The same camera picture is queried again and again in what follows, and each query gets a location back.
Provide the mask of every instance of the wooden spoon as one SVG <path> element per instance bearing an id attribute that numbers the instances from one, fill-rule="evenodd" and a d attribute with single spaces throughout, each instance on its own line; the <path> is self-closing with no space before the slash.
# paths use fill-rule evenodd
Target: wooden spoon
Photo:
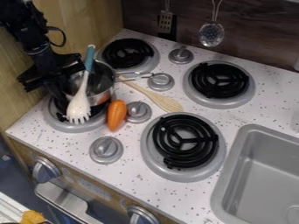
<path id="1" fill-rule="evenodd" d="M 119 76 L 118 79 L 120 81 L 124 81 L 123 82 L 124 84 L 133 88 L 134 90 L 137 90 L 140 93 L 143 93 L 144 95 L 148 96 L 159 108 L 161 108 L 162 110 L 164 110 L 168 113 L 184 111 L 184 108 L 180 103 L 178 103 L 175 100 L 172 100 L 171 98 L 169 98 L 167 96 L 149 91 L 149 90 L 145 89 L 144 87 L 137 85 L 133 81 L 125 81 L 126 79 L 122 76 Z"/>

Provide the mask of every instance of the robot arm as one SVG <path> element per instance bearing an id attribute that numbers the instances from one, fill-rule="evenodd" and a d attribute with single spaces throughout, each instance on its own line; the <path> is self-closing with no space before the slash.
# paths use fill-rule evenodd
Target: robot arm
<path id="1" fill-rule="evenodd" d="M 55 53 L 53 44 L 46 36 L 49 30 L 61 31 L 56 27 L 48 27 L 47 21 L 28 0 L 0 0 L 0 24 L 21 43 L 24 52 L 31 56 L 34 65 L 17 79 L 29 92 L 35 88 L 45 87 L 54 96 L 64 110 L 67 100 L 62 85 L 68 75 L 85 69 L 79 53 L 60 55 Z M 66 35 L 61 31 L 66 43 Z"/>

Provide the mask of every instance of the silver burner ring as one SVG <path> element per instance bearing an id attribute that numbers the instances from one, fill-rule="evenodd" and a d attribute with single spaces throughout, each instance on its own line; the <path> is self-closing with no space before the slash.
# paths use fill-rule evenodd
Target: silver burner ring
<path id="1" fill-rule="evenodd" d="M 210 60 L 210 61 L 204 61 L 202 63 L 207 63 L 208 65 L 214 65 L 214 64 L 224 64 L 229 65 L 233 67 L 239 68 L 243 73 L 245 73 L 249 77 L 249 86 L 245 93 L 227 98 L 227 99 L 215 99 L 215 98 L 207 98 L 205 95 L 201 94 L 192 84 L 191 84 L 191 72 L 194 68 L 198 66 L 192 66 L 188 69 L 186 74 L 183 78 L 183 90 L 188 95 L 188 97 L 196 102 L 197 104 L 200 104 L 202 106 L 211 108 L 211 109 L 234 109 L 238 108 L 239 106 L 242 106 L 249 102 L 255 94 L 255 83 L 254 79 L 251 76 L 251 74 L 246 71 L 244 68 L 234 65 L 233 63 L 229 63 L 222 60 Z"/>
<path id="2" fill-rule="evenodd" d="M 133 66 L 130 68 L 122 68 L 122 69 L 115 69 L 117 74 L 123 74 L 123 73 L 148 73 L 151 72 L 156 68 L 156 66 L 160 62 L 160 53 L 156 49 L 154 45 L 149 43 L 148 41 L 142 39 L 145 43 L 147 43 L 154 51 L 154 56 L 153 57 L 147 57 L 147 59 L 140 65 Z M 102 57 L 102 53 L 104 52 L 105 48 L 109 45 L 110 43 L 107 43 L 105 46 L 103 46 L 95 55 L 95 58 L 100 61 L 105 61 Z"/>
<path id="3" fill-rule="evenodd" d="M 173 115 L 188 115 L 195 116 L 198 119 L 207 123 L 214 132 L 219 137 L 219 148 L 215 153 L 211 161 L 203 166 L 197 166 L 193 168 L 173 168 L 169 169 L 163 162 L 163 156 L 155 150 L 155 145 L 152 140 L 152 131 L 156 123 L 161 119 L 161 117 L 173 116 Z M 182 183 L 190 183 L 206 179 L 215 173 L 222 165 L 226 157 L 226 142 L 222 136 L 220 130 L 210 121 L 206 120 L 204 117 L 191 114 L 191 113 L 169 113 L 166 115 L 161 115 L 151 121 L 145 128 L 141 138 L 141 152 L 143 156 L 143 161 L 145 164 L 158 176 Z"/>
<path id="4" fill-rule="evenodd" d="M 74 123 L 69 123 L 68 121 L 60 122 L 56 116 L 58 110 L 54 105 L 53 98 L 48 96 L 46 97 L 42 112 L 44 115 L 45 121 L 55 130 L 62 131 L 65 133 L 81 133 L 90 130 L 95 130 L 100 128 L 103 124 L 106 123 L 106 110 L 104 109 L 99 114 L 90 118 L 89 121 L 75 125 Z"/>

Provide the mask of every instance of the saucepan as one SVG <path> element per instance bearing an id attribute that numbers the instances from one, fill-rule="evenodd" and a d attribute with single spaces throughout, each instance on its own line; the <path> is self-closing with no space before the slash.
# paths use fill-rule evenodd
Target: saucepan
<path id="1" fill-rule="evenodd" d="M 77 93 L 82 82 L 83 72 L 74 73 L 63 85 L 64 93 L 68 101 L 71 101 Z M 108 101 L 115 92 L 117 77 L 125 77 L 122 81 L 133 81 L 140 78 L 149 78 L 152 73 L 118 73 L 107 63 L 95 60 L 93 70 L 89 74 L 87 83 L 87 99 L 90 106 L 98 106 Z"/>

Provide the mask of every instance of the knob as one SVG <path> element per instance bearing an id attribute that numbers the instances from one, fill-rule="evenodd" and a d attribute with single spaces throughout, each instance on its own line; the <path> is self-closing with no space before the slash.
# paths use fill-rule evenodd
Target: knob
<path id="1" fill-rule="evenodd" d="M 160 224 L 155 215 L 140 206 L 128 208 L 129 224 Z"/>
<path id="2" fill-rule="evenodd" d="M 155 73 L 155 75 L 148 79 L 149 88 L 158 92 L 167 91 L 173 88 L 174 84 L 174 79 L 167 73 Z"/>
<path id="3" fill-rule="evenodd" d="M 169 54 L 170 61 L 175 64 L 188 64 L 193 61 L 193 58 L 193 53 L 183 45 Z"/>
<path id="4" fill-rule="evenodd" d="M 33 168 L 32 176 L 40 183 L 46 183 L 51 179 L 61 176 L 60 170 L 55 164 L 44 157 L 37 157 Z"/>
<path id="5" fill-rule="evenodd" d="M 90 146 L 91 159 L 98 164 L 108 165 L 116 162 L 123 153 L 122 143 L 115 137 L 98 138 Z"/>
<path id="6" fill-rule="evenodd" d="M 152 115 L 151 108 L 148 104 L 142 101 L 133 101 L 128 104 L 128 117 L 129 123 L 145 123 Z"/>

